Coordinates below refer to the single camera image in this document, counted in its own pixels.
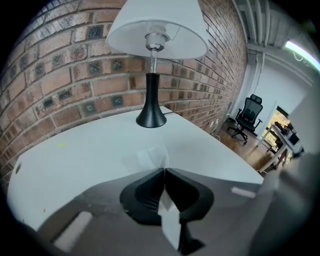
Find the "chair seat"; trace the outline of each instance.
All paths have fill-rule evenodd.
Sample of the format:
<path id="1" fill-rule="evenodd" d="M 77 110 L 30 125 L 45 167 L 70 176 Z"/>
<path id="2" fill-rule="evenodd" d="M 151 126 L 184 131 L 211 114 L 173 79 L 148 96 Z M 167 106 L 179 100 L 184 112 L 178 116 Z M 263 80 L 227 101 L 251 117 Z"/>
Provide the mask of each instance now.
<path id="1" fill-rule="evenodd" d="M 244 129 L 250 131 L 250 132 L 254 132 L 255 131 L 255 126 L 252 123 L 249 123 L 245 120 L 243 120 L 242 118 L 238 117 L 237 122 L 239 123 L 239 125 L 241 125 Z"/>

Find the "lamp base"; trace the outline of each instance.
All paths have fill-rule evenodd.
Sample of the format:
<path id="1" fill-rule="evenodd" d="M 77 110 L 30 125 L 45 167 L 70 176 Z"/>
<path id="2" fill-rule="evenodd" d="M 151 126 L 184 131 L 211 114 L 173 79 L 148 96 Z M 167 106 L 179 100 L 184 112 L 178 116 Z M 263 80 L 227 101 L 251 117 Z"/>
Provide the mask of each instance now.
<path id="1" fill-rule="evenodd" d="M 159 74 L 147 73 L 146 96 L 141 113 L 136 118 L 136 123 L 145 128 L 157 128 L 163 126 L 167 119 L 161 112 L 158 102 Z"/>

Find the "desk leg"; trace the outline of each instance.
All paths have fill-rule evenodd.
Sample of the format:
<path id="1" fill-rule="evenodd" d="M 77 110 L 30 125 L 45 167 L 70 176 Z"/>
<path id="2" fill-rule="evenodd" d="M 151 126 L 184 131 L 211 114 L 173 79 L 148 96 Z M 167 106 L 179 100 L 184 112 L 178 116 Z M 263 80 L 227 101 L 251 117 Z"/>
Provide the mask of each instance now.
<path id="1" fill-rule="evenodd" d="M 265 135 L 262 137 L 262 139 L 256 145 L 257 147 L 259 146 L 259 144 L 261 144 L 265 140 L 265 138 L 267 137 L 268 133 L 270 133 L 270 131 L 271 131 L 271 127 L 268 129 L 268 131 L 265 133 Z"/>
<path id="2" fill-rule="evenodd" d="M 287 145 L 284 145 L 279 148 L 279 150 L 274 154 L 274 156 L 259 170 L 259 173 L 262 173 L 265 169 L 267 169 L 287 148 Z"/>

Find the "fluorescent light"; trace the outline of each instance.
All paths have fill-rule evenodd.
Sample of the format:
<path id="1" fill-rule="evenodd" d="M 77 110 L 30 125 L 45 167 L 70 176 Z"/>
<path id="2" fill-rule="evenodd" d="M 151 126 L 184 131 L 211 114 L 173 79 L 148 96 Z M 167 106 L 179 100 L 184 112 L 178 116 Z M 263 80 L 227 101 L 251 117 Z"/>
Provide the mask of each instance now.
<path id="1" fill-rule="evenodd" d="M 291 49 L 292 51 L 295 51 L 297 54 L 300 54 L 307 61 L 309 61 L 312 65 L 314 65 L 318 71 L 320 71 L 319 62 L 314 57 L 312 57 L 308 52 L 306 52 L 304 49 L 300 48 L 298 45 L 294 44 L 291 41 L 287 41 L 285 44 L 285 47 L 288 49 Z"/>

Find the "white desk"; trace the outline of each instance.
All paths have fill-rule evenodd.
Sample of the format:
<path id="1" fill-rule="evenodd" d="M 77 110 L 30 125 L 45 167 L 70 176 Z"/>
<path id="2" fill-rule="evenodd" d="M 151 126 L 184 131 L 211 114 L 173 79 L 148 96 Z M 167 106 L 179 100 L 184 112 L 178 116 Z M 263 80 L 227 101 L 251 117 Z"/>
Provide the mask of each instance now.
<path id="1" fill-rule="evenodd" d="M 258 145 L 260 143 L 262 143 L 265 138 L 267 137 L 268 133 L 271 131 L 271 129 L 274 130 L 274 132 L 276 133 L 276 135 L 279 137 L 279 139 L 281 140 L 282 142 L 282 147 L 279 148 L 277 150 L 277 152 L 274 154 L 274 156 L 259 170 L 260 173 L 262 173 L 265 169 L 267 169 L 286 149 L 288 149 L 289 151 L 291 152 L 296 152 L 299 147 L 301 146 L 299 143 L 293 145 L 291 143 L 291 141 L 286 137 L 284 136 L 282 133 L 281 133 L 281 130 L 275 126 L 274 124 L 271 125 L 270 129 L 268 129 L 268 131 L 265 133 L 265 135 L 263 136 L 263 138 L 259 141 L 259 143 L 256 145 L 258 147 Z"/>
<path id="2" fill-rule="evenodd" d="M 183 117 L 168 114 L 164 126 L 150 129 L 136 124 L 139 113 L 83 124 L 22 154 L 7 195 L 14 216 L 38 230 L 52 213 L 86 189 L 159 167 L 262 184 L 263 178 L 243 159 Z"/>

